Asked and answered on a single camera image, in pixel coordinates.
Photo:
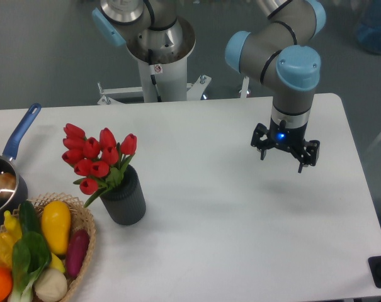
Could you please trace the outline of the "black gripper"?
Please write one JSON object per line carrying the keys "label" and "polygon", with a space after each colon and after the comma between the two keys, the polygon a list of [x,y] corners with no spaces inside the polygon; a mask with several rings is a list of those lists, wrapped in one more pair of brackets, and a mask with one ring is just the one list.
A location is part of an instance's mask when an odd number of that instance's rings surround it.
{"label": "black gripper", "polygon": [[307,123],[298,128],[289,128],[287,125],[282,127],[281,122],[282,120],[275,121],[274,117],[271,117],[270,129],[261,123],[256,125],[251,146],[260,153],[260,159],[264,160],[268,150],[277,148],[292,153],[299,161],[298,173],[301,173],[304,167],[316,166],[319,158],[320,141],[305,140]]}

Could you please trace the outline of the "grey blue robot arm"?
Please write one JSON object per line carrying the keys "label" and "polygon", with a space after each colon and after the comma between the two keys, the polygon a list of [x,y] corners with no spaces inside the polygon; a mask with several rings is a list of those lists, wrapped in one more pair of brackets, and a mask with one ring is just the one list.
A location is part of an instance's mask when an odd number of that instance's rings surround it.
{"label": "grey blue robot arm", "polygon": [[[307,46],[326,22],[318,1],[260,1],[268,26],[259,33],[239,31],[225,48],[225,61],[236,72],[273,91],[271,120],[258,124],[251,145],[261,155],[277,148],[293,155],[300,167],[314,166],[320,143],[305,131],[321,58]],[[101,34],[125,45],[137,60],[144,101],[187,99],[187,58],[195,32],[177,14],[175,1],[102,1],[92,12]]]}

